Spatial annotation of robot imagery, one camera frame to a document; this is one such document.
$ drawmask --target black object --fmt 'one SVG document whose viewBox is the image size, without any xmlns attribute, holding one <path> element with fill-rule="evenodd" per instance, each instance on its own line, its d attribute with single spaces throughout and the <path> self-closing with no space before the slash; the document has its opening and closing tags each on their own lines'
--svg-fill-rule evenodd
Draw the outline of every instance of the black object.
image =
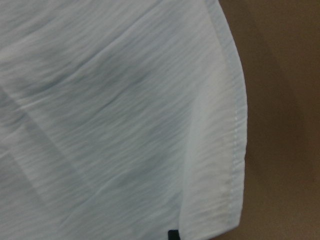
<svg viewBox="0 0 320 240">
<path fill-rule="evenodd" d="M 180 240 L 178 230 L 169 230 L 168 231 L 168 240 Z"/>
</svg>

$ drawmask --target cloth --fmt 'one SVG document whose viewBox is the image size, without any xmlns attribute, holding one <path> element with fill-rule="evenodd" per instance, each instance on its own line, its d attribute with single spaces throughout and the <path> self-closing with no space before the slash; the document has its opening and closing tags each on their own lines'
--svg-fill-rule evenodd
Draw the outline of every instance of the cloth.
<svg viewBox="0 0 320 240">
<path fill-rule="evenodd" d="M 0 239 L 226 232 L 246 126 L 218 1 L 1 1 Z"/>
</svg>

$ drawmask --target brown surface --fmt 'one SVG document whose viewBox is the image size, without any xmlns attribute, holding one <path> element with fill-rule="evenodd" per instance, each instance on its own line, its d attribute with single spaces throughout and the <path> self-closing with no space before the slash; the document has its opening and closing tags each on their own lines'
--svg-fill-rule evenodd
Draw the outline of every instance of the brown surface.
<svg viewBox="0 0 320 240">
<path fill-rule="evenodd" d="M 320 239 L 320 1 L 220 0 L 245 75 L 240 226 L 217 240 Z"/>
</svg>

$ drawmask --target wrinkled cloth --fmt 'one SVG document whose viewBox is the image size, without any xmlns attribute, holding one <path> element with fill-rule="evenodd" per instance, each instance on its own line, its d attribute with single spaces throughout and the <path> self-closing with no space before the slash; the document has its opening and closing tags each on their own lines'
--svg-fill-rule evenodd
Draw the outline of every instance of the wrinkled cloth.
<svg viewBox="0 0 320 240">
<path fill-rule="evenodd" d="M 246 142 L 218 1 L 1 1 L 1 240 L 207 240 Z"/>
</svg>

